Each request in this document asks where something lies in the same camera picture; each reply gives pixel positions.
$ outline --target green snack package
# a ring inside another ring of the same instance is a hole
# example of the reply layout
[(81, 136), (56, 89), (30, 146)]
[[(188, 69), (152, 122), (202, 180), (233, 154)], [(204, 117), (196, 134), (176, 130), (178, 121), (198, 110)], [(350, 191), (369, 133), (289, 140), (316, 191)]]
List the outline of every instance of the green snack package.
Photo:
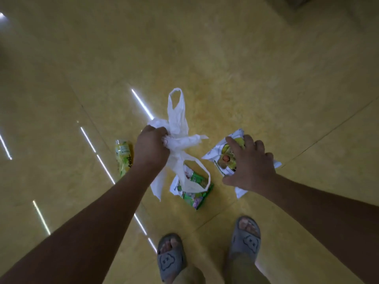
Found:
[[(208, 184), (207, 178), (196, 174), (192, 169), (190, 169), (186, 165), (184, 165), (184, 172), (189, 180), (200, 184), (203, 188), (206, 188), (206, 185)], [(212, 188), (213, 188), (213, 183), (209, 185), (208, 190), (205, 192), (198, 192), (198, 193), (184, 192), (182, 191), (182, 187), (180, 186), (180, 181), (179, 181), (178, 176), (175, 176), (173, 182), (170, 185), (171, 193), (173, 193), (174, 195), (179, 195), (181, 198), (184, 199), (185, 202), (187, 202), (196, 210), (198, 210), (200, 206), (204, 203), (205, 198), (212, 191)]]

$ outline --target pant leg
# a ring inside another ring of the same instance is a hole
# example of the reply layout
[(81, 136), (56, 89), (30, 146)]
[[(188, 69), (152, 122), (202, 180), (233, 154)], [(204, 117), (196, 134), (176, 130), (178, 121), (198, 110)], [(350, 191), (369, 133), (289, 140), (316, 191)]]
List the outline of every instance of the pant leg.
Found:
[(199, 268), (188, 265), (175, 278), (173, 284), (205, 284), (205, 277)]
[(225, 284), (270, 284), (246, 253), (235, 254), (225, 270)]

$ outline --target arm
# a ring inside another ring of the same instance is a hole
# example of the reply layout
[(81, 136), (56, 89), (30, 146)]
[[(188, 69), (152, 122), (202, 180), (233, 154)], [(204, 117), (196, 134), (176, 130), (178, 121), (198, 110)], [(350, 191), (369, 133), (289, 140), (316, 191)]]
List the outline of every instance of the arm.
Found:
[(379, 272), (379, 207), (320, 191), (277, 175), (272, 153), (262, 141), (246, 135), (245, 150), (227, 137), (237, 161), (226, 185), (254, 191), (298, 221), (331, 253), (366, 283)]
[(142, 196), (167, 162), (165, 134), (165, 128), (145, 127), (128, 173), (17, 262), (0, 283), (102, 283)]

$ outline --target snack package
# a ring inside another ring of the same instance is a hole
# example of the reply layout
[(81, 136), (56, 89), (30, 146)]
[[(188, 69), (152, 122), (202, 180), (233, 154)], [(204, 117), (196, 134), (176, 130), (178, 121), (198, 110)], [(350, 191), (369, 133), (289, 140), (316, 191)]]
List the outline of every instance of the snack package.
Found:
[[(196, 174), (192, 169), (190, 169), (186, 165), (183, 165), (183, 168), (184, 168), (184, 173), (187, 179), (198, 183), (203, 188), (206, 188), (206, 186), (208, 185), (207, 178)], [(174, 177), (174, 180), (170, 185), (170, 191), (172, 194), (179, 195), (181, 198), (185, 200), (185, 202), (187, 202), (196, 210), (198, 210), (200, 206), (204, 203), (205, 198), (212, 191), (212, 188), (213, 188), (213, 183), (211, 183), (208, 187), (208, 190), (204, 192), (193, 193), (193, 192), (182, 191), (182, 186), (180, 185), (180, 180), (177, 175)]]
[[(244, 148), (245, 141), (243, 140), (243, 135), (244, 135), (243, 129), (238, 129), (234, 133), (229, 134), (230, 137), (234, 138), (235, 141), (242, 148)], [(216, 146), (212, 148), (210, 152), (204, 155), (202, 159), (208, 159), (209, 161), (213, 161), (213, 163), (215, 164), (215, 166), (218, 168), (218, 170), (223, 176), (234, 174), (237, 168), (234, 153), (232, 152), (232, 149), (230, 148), (229, 144), (226, 142), (225, 139), (223, 139), (218, 144), (216, 144)], [(281, 165), (282, 165), (281, 162), (278, 162), (274, 159), (275, 168), (278, 168)], [(237, 195), (237, 198), (240, 198), (246, 192), (247, 191), (239, 187), (235, 188), (235, 193)]]
[(119, 178), (124, 176), (133, 164), (133, 145), (126, 140), (116, 140), (115, 145), (116, 160), (119, 171)]

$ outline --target yellow snack bag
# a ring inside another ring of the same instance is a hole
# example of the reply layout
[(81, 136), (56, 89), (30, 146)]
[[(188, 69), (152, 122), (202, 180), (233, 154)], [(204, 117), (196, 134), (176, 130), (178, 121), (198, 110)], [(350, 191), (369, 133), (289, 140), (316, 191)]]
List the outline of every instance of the yellow snack bag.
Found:
[(116, 140), (115, 149), (119, 176), (121, 178), (133, 165), (133, 144), (126, 140)]

